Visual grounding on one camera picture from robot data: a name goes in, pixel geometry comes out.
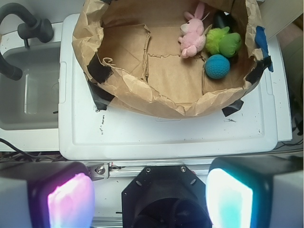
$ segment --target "pink stuffed bunny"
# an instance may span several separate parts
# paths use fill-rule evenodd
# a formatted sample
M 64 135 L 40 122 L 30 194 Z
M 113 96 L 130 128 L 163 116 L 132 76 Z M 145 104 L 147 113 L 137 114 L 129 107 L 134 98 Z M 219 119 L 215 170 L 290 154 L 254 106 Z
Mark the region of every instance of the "pink stuffed bunny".
M 205 29 L 202 22 L 204 9 L 205 4 L 200 1 L 194 15 L 189 12 L 184 13 L 185 18 L 189 21 L 180 27 L 183 37 L 179 37 L 178 41 L 182 58 L 195 56 L 205 46 L 206 36 L 203 34 Z

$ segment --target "stuffed animal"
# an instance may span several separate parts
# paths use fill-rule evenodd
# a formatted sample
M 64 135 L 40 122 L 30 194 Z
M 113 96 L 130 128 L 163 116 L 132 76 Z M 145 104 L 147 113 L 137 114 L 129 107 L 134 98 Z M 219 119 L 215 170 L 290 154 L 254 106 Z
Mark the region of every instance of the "stuffed animal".
M 182 58 L 195 56 L 205 46 L 206 36 L 203 34 L 205 29 L 202 22 L 204 10 L 205 4 L 199 2 L 194 15 L 189 12 L 184 13 L 185 18 L 189 21 L 180 27 L 183 37 L 179 37 L 178 41 Z
M 230 28 L 214 28 L 207 33 L 206 49 L 212 55 L 222 54 L 230 58 L 238 53 L 241 48 L 241 36 Z

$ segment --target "green plush toy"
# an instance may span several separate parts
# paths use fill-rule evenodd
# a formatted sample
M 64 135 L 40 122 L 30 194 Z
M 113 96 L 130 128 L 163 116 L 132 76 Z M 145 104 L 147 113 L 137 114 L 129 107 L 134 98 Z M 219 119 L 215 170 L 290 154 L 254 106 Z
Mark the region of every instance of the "green plush toy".
M 241 36 L 234 32 L 229 33 L 230 28 L 214 28 L 207 33 L 206 49 L 212 55 L 222 54 L 230 58 L 238 53 L 241 48 Z

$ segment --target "black faucet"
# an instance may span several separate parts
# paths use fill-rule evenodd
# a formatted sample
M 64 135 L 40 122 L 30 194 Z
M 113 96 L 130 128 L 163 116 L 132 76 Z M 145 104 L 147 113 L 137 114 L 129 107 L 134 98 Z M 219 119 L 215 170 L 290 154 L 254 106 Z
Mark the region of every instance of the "black faucet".
M 24 40 L 24 45 L 29 48 L 28 39 L 38 38 L 42 43 L 49 42 L 54 31 L 48 19 L 34 17 L 24 6 L 18 3 L 8 3 L 0 8 L 0 24 L 9 15 L 15 14 L 24 21 L 18 26 L 18 35 Z M 15 81 L 22 77 L 22 70 L 9 64 L 0 53 L 0 73 Z

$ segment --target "metal bracket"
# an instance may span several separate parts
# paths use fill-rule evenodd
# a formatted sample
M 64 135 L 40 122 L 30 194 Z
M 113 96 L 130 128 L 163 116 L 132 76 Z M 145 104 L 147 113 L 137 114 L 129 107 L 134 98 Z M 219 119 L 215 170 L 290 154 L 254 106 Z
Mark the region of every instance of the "metal bracket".
M 92 181 L 108 179 L 110 176 L 110 164 L 108 163 L 89 162 L 86 167 L 89 170 Z

